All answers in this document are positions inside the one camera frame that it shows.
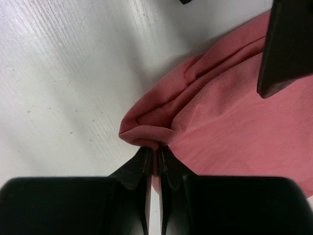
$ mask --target red fabric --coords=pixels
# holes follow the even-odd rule
[[[197,174],[284,176],[313,195],[313,77],[256,93],[269,12],[183,62],[126,114],[120,137],[173,153]]]

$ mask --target crumpled cloth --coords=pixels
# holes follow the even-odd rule
[[[256,92],[269,12],[183,62],[126,114],[119,136],[167,144],[197,174],[283,176],[313,195],[313,77]]]

